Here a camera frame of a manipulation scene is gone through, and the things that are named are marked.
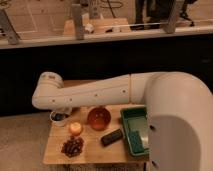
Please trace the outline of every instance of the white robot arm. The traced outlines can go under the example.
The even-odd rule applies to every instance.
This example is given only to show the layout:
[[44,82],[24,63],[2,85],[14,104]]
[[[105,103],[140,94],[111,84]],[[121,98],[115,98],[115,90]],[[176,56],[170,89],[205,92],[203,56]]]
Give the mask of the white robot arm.
[[32,103],[39,109],[145,104],[152,171],[213,170],[213,96],[198,78],[181,72],[124,75],[63,87],[41,74]]

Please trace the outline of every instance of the cable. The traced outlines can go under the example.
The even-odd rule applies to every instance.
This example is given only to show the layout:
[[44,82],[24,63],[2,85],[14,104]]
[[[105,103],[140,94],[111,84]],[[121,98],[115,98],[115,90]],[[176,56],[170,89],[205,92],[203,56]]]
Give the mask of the cable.
[[120,1],[110,1],[110,0],[101,0],[103,3],[107,3],[108,6],[100,6],[101,8],[109,8],[113,18],[116,18],[113,8],[123,7],[123,3]]

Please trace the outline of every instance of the orange bowl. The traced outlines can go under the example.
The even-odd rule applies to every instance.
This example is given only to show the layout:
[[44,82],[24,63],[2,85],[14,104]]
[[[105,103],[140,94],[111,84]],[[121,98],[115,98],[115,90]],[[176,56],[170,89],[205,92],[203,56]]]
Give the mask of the orange bowl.
[[96,107],[92,109],[87,116],[87,123],[97,131],[106,129],[110,121],[110,112],[104,107]]

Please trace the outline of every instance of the grapes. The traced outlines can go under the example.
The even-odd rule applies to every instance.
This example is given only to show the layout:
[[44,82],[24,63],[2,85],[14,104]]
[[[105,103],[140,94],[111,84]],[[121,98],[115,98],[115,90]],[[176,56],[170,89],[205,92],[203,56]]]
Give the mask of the grapes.
[[78,156],[82,152],[83,144],[84,140],[81,137],[70,136],[70,139],[63,144],[61,152],[68,157]]

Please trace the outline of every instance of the green plastic tray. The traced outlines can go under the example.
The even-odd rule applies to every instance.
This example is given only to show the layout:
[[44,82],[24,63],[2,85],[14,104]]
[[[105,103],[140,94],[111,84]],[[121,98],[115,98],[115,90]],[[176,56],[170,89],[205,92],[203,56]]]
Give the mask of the green plastic tray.
[[146,108],[124,108],[121,110],[121,118],[130,154],[132,156],[148,155]]

